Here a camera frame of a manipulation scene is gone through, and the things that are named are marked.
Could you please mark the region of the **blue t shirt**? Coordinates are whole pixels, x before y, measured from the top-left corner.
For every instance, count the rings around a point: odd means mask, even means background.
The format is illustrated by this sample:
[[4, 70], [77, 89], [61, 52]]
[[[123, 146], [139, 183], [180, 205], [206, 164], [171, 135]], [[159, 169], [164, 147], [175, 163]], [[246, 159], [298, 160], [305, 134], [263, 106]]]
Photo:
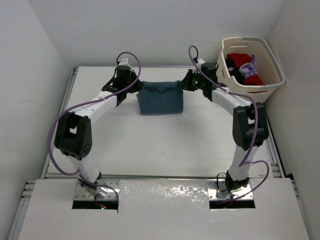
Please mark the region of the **blue t shirt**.
[[174, 115], [184, 111], [184, 90], [180, 81], [144, 81], [137, 94], [141, 115]]

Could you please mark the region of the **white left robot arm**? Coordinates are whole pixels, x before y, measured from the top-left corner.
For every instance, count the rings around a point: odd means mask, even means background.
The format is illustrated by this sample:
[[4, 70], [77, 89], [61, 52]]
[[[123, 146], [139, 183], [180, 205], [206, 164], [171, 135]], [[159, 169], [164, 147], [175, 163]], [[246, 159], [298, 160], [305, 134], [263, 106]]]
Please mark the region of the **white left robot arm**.
[[127, 94], [138, 92], [142, 86], [139, 74], [124, 58], [118, 62], [112, 78], [95, 98], [69, 109], [58, 120], [54, 146], [70, 160], [79, 178], [88, 187], [96, 188], [101, 177], [90, 154], [94, 124], [109, 110], [119, 106]]

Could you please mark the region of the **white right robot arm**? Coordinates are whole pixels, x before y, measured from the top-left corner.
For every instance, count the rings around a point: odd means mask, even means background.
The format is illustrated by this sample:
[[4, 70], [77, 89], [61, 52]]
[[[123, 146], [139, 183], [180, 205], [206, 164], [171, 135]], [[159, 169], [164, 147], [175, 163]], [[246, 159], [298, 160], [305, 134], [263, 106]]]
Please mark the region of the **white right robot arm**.
[[205, 98], [232, 116], [232, 137], [236, 148], [224, 179], [225, 190], [231, 193], [249, 183], [254, 155], [269, 137], [269, 130], [264, 105], [218, 83], [217, 69], [217, 63], [198, 58], [195, 68], [188, 70], [180, 86], [186, 91], [201, 90]]

